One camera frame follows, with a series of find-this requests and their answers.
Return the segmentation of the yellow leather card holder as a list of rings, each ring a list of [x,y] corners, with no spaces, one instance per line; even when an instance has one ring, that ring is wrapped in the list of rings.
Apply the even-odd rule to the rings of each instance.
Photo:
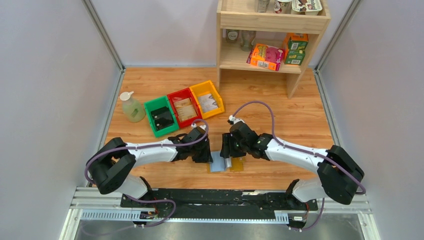
[[[244,156],[223,158],[219,151],[213,151],[211,157],[212,162],[207,166],[208,173],[242,172],[244,170],[246,161]]]

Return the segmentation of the beige cards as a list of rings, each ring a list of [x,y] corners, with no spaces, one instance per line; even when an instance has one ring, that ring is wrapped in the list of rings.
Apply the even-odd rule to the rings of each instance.
[[[174,100],[173,104],[176,109],[178,119],[181,122],[187,121],[197,116],[196,110],[190,98],[175,97],[173,98],[173,100]]]

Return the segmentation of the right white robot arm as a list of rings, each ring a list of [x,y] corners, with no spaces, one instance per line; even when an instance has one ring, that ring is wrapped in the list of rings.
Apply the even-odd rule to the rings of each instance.
[[[309,180],[293,180],[286,192],[305,203],[318,198],[350,205],[361,188],[364,171],[344,148],[311,148],[293,144],[272,134],[257,134],[240,121],[230,121],[229,133],[235,148],[255,159],[284,162],[317,174]]]

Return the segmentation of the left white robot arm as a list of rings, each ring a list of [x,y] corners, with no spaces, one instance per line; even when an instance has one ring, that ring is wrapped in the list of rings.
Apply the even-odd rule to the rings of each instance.
[[[150,143],[129,143],[115,137],[87,161],[84,174],[102,195],[117,192],[140,199],[149,188],[143,178],[131,174],[133,168],[187,158],[195,163],[213,162],[208,132],[203,126]]]

